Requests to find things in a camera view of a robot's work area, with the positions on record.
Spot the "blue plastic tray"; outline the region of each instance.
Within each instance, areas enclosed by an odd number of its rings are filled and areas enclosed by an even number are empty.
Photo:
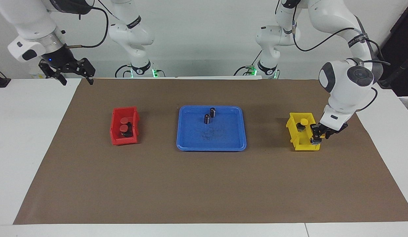
[[[216,108],[216,117],[204,123]],[[179,111],[177,147],[184,151],[242,151],[246,149],[243,113],[236,106],[187,105]]]

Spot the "yellow bin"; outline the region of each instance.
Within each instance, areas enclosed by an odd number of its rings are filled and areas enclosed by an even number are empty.
[[[297,130],[297,123],[302,122],[305,126],[303,132]],[[316,124],[315,118],[312,113],[290,113],[290,119],[287,122],[286,127],[290,132],[291,140],[295,150],[319,150],[321,145],[312,145],[310,142],[313,136],[310,128],[311,124]]]

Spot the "white backdrop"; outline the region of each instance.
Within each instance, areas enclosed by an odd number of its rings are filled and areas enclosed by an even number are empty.
[[[260,51],[255,34],[260,27],[275,25],[276,0],[136,0],[142,22],[150,26],[156,40],[147,46],[150,59],[167,76],[232,75],[252,63]],[[110,0],[103,3],[112,10]],[[353,14],[362,21],[369,37],[379,44],[408,6],[408,0],[345,0]],[[53,12],[61,30],[66,30],[68,44],[93,45],[105,30],[102,12],[92,10],[78,20],[78,15]],[[117,23],[111,15],[111,23]],[[328,34],[315,30],[307,11],[298,19],[302,31],[300,47],[309,48]],[[38,60],[19,63],[7,50],[17,33],[0,15],[0,69],[11,78],[29,78],[31,66]],[[336,36],[320,48],[303,53],[294,46],[280,47],[279,69],[282,78],[317,78],[326,61],[351,56],[347,43]],[[98,48],[73,49],[77,59],[87,57],[98,77],[113,77],[115,70],[129,63],[124,50],[109,37]]]

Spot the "red cap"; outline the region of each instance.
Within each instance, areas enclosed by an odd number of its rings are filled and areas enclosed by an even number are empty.
[[[127,132],[127,131],[128,131],[128,126],[127,126],[126,124],[124,124],[124,125],[122,125],[122,126],[119,127],[119,130],[120,130],[121,132]]]
[[[128,118],[121,118],[121,124],[127,124],[129,122]]]

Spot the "white table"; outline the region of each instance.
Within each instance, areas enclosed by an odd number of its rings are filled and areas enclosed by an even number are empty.
[[[20,79],[0,89],[0,237],[408,237],[408,222],[12,225],[79,82]],[[392,91],[379,89],[358,116],[408,201],[408,110]]]

